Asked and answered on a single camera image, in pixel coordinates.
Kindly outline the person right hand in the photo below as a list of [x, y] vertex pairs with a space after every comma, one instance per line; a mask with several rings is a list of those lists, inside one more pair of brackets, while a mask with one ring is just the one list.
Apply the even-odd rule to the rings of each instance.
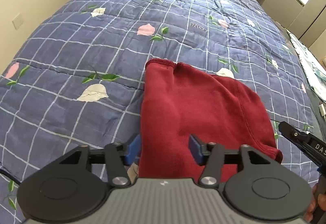
[[306, 222], [312, 221], [315, 208], [316, 208], [316, 199], [312, 197], [310, 205], [308, 206], [308, 209], [303, 217]]

